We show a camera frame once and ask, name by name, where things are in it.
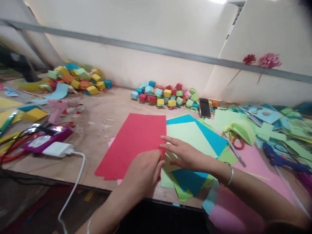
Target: pink glue gun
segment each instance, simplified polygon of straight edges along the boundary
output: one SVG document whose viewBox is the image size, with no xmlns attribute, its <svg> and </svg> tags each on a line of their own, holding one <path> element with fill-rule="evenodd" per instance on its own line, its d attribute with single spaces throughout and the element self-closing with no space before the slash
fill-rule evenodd
<svg viewBox="0 0 312 234">
<path fill-rule="evenodd" d="M 66 100 L 48 100 L 49 106 L 54 107 L 54 111 L 50 114 L 49 123 L 60 124 L 60 116 L 64 110 L 69 107 L 77 107 L 80 104 L 77 101 Z"/>
</svg>

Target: red paper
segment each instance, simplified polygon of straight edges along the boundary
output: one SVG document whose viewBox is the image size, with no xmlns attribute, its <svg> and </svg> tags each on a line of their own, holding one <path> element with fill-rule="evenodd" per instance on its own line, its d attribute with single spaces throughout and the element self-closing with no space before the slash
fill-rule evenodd
<svg viewBox="0 0 312 234">
<path fill-rule="evenodd" d="M 139 153 L 159 149 L 164 157 L 165 149 L 159 145 L 166 141 L 161 135 L 167 135 L 165 115 L 129 114 L 94 174 L 104 180 L 123 179 Z"/>
</svg>

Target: mobile phone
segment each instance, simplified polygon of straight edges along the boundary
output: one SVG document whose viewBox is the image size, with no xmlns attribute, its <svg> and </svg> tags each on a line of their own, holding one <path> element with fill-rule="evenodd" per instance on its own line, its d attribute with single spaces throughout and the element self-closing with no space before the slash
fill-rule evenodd
<svg viewBox="0 0 312 234">
<path fill-rule="evenodd" d="M 211 118 L 210 106 L 208 98 L 199 99 L 199 115 L 201 117 Z"/>
</svg>

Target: purple power strip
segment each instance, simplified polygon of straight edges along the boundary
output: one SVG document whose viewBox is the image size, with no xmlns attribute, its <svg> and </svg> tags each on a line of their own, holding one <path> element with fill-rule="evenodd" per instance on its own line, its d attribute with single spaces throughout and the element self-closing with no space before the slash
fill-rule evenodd
<svg viewBox="0 0 312 234">
<path fill-rule="evenodd" d="M 65 126 L 53 126 L 50 129 L 56 131 L 57 133 L 53 136 L 42 134 L 36 139 L 23 145 L 22 148 L 31 152 L 42 153 L 42 151 L 44 151 L 53 142 L 63 142 L 73 133 L 69 127 Z"/>
</svg>

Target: metal bar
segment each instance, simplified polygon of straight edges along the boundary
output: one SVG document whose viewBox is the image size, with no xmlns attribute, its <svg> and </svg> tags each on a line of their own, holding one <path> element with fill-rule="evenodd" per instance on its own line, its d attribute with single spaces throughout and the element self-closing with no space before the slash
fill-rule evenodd
<svg viewBox="0 0 312 234">
<path fill-rule="evenodd" d="M 19 27 L 16 27 L 14 24 L 7 22 L 7 26 L 12 27 L 16 30 L 16 32 L 23 38 L 26 44 L 32 49 L 32 51 L 38 56 L 38 58 L 43 62 L 47 69 L 53 70 L 53 68 L 49 65 L 47 60 L 42 56 L 39 50 L 35 47 L 35 45 L 28 39 L 23 30 Z"/>
<path fill-rule="evenodd" d="M 37 26 L 37 25 L 32 25 L 32 24 L 27 24 L 27 23 L 22 23 L 22 22 L 16 22 L 12 20 L 0 19 L 0 25 L 8 25 L 8 24 L 11 24 L 16 28 L 28 30 L 28 31 L 47 33 L 47 34 L 52 34 L 56 36 L 63 36 L 63 37 L 91 41 L 91 42 L 96 42 L 96 43 L 101 43 L 101 44 L 112 45 L 112 46 L 119 46 L 119 47 L 124 47 L 124 48 L 129 48 L 129 49 L 141 50 L 141 51 L 151 52 L 155 54 L 168 55 L 172 57 L 183 58 L 183 59 L 188 59 L 188 60 L 203 62 L 203 63 L 209 63 L 209 64 L 218 65 L 222 67 L 234 68 L 234 69 L 239 69 L 243 71 L 270 75 L 270 76 L 275 76 L 275 77 L 281 77 L 281 78 L 285 78 L 289 80 L 301 81 L 301 82 L 312 84 L 312 76 L 308 76 L 308 75 L 302 75 L 302 74 L 292 73 L 288 71 L 286 72 L 286 71 L 281 71 L 281 70 L 276 70 L 276 69 L 265 69 L 265 68 L 261 68 L 255 65 L 250 65 L 250 66 L 245 65 L 242 62 L 213 58 L 213 57 L 208 57 L 208 56 L 203 56 L 203 55 L 196 55 L 196 54 L 191 54 L 187 52 L 156 47 L 152 45 L 150 46 L 150 45 L 145 45 L 145 44 L 140 44 L 140 43 L 135 43 L 135 42 L 112 39 L 108 37 L 95 36 L 95 35 L 90 35 L 90 34 L 85 34 L 85 33 L 80 33 L 80 32 L 78 33 L 78 32 L 62 30 L 62 29 L 54 29 L 54 28 L 49 28 L 49 27 L 44 27 L 44 26 Z"/>
</svg>

